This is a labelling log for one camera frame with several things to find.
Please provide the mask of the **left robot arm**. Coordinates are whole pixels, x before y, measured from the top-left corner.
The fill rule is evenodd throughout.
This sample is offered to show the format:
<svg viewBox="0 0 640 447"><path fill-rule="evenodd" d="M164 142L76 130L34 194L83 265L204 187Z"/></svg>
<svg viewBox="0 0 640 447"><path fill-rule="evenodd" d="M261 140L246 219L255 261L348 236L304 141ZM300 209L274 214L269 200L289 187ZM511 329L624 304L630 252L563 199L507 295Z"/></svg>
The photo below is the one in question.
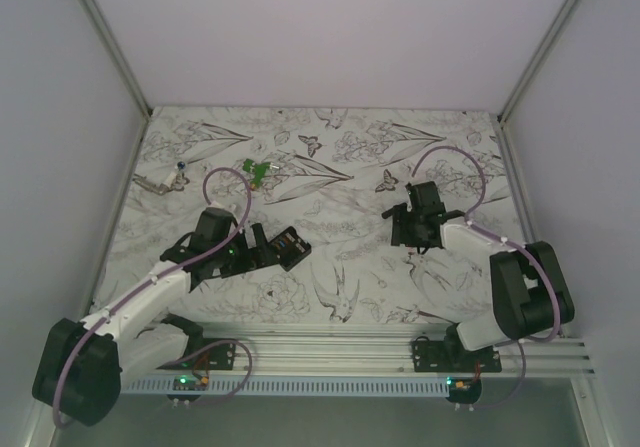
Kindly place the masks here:
<svg viewBox="0 0 640 447"><path fill-rule="evenodd" d="M166 249L140 282L83 319L63 318L51 327L32 397L52 408L58 426L65 417L93 426L123 388L147 373L190 369L210 351L234 347L232 341L207 340L202 326L167 310L207 280L278 264L276 244L261 224L247 228L228 210L206 208L194 231Z"/></svg>

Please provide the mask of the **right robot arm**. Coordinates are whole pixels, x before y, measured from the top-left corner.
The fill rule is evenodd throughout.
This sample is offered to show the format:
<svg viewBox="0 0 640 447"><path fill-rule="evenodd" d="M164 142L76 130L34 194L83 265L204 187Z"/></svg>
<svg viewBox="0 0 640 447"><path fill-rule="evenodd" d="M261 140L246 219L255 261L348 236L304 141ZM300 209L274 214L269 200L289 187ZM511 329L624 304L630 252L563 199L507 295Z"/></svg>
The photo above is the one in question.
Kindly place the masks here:
<svg viewBox="0 0 640 447"><path fill-rule="evenodd" d="M460 210L447 210L433 182L407 184L409 201L382 214L392 222L391 244L458 253L489 275L491 307L448 329L443 358L452 370L468 370L479 351L505 342L549 342L575 318L575 305L554 248L524 246L499 236Z"/></svg>

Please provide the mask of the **black fuse box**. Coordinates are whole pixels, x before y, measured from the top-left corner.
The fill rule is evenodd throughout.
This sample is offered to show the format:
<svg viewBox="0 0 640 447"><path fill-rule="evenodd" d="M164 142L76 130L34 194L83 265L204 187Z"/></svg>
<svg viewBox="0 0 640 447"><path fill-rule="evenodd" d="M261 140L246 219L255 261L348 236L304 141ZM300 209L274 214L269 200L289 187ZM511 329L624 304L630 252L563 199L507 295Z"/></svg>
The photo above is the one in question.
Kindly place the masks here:
<svg viewBox="0 0 640 447"><path fill-rule="evenodd" d="M311 245L292 226L276 235L268 245L274 252L277 263L286 272L290 272L312 252Z"/></svg>

